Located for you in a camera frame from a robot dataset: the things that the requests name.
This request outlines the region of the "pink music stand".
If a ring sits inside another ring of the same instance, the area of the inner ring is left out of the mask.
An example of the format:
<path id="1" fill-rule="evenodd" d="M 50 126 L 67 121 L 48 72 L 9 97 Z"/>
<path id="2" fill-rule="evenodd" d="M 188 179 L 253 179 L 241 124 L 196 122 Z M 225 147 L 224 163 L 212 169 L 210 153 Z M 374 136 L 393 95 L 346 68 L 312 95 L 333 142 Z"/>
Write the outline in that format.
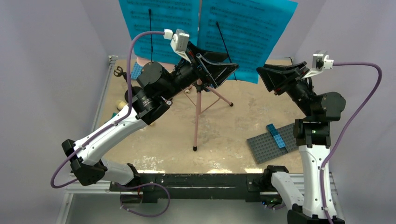
<path id="1" fill-rule="evenodd" d="M 185 90 L 186 89 L 192 89 L 195 88 L 196 89 L 196 102 L 194 103 L 192 101 L 192 99 L 188 96 L 188 94 L 185 94 Z M 213 93 L 214 95 L 216 95 L 218 97 L 217 100 L 215 100 L 212 104 L 210 104 L 209 106 L 207 106 L 205 109 L 202 110 L 202 92 L 210 92 Z M 196 107 L 195 109 L 195 119 L 194 119 L 194 140 L 193 140 L 193 151 L 196 152 L 198 150 L 198 124 L 199 124 L 199 117 L 200 115 L 205 112 L 206 110 L 208 110 L 210 107 L 212 107 L 213 105 L 215 105 L 219 100 L 223 100 L 224 102 L 226 102 L 230 107 L 233 107 L 234 104 L 233 102 L 231 102 L 230 100 L 228 100 L 227 98 L 225 98 L 223 95 L 221 95 L 219 92 L 217 92 L 215 90 L 215 88 L 211 87 L 211 86 L 204 86 L 202 84 L 202 81 L 199 79 L 197 82 L 195 82 L 194 84 L 186 87 L 183 90 L 183 94 L 192 102 L 192 104 Z"/>

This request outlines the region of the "beige toy microphone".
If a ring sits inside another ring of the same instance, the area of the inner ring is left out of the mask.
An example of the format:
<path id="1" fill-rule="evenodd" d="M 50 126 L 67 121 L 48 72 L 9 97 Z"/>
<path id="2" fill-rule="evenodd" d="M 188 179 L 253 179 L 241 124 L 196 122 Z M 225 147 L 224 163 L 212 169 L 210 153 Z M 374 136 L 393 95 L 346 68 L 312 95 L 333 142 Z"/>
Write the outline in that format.
<path id="1" fill-rule="evenodd" d="M 116 108 L 119 111 L 121 111 L 126 105 L 128 105 L 128 103 L 125 102 L 124 100 L 117 100 L 116 101 Z"/>

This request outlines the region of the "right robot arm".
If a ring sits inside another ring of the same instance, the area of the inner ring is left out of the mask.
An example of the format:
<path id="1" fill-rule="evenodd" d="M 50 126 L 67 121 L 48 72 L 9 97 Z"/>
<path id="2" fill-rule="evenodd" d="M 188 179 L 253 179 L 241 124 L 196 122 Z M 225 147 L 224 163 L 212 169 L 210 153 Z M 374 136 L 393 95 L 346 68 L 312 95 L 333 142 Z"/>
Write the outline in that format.
<path id="1" fill-rule="evenodd" d="M 266 189 L 275 189 L 288 210 L 290 224 L 342 224 L 332 199 L 328 156 L 331 152 L 330 124 L 339 121 L 346 100 L 337 92 L 316 94 L 306 63 L 281 66 L 266 64 L 257 72 L 269 92 L 287 93 L 303 112 L 296 119 L 294 138 L 303 165 L 301 192 L 282 166 L 268 166 L 262 177 Z"/>

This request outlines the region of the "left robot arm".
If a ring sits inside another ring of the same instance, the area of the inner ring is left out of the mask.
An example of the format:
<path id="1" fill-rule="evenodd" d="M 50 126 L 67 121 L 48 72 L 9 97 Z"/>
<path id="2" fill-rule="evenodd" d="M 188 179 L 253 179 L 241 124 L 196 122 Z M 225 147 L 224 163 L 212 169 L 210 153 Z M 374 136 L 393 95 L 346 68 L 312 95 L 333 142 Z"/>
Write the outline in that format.
<path id="1" fill-rule="evenodd" d="M 188 43 L 173 71 L 167 71 L 159 62 L 146 63 L 137 78 L 138 85 L 128 87 L 127 105 L 116 116 L 87 137 L 62 143 L 76 180 L 84 186 L 106 180 L 128 191 L 137 189 L 139 178 L 133 166 L 104 159 L 104 155 L 160 118 L 170 109 L 170 100 L 197 81 L 213 87 L 223 84 L 239 67 L 226 59 L 225 53 Z"/>

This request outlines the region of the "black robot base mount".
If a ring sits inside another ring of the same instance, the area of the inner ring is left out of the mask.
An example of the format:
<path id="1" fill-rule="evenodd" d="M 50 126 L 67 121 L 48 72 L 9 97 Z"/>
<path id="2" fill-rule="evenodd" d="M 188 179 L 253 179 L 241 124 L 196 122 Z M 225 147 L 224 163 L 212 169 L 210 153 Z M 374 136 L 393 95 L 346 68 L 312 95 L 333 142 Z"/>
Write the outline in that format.
<path id="1" fill-rule="evenodd" d="M 210 199 L 261 202 L 269 208 L 283 201 L 269 183 L 267 175 L 258 174 L 140 174 L 125 187 L 115 182 L 110 191 L 131 193 L 125 203 L 156 203 L 158 199 Z"/>

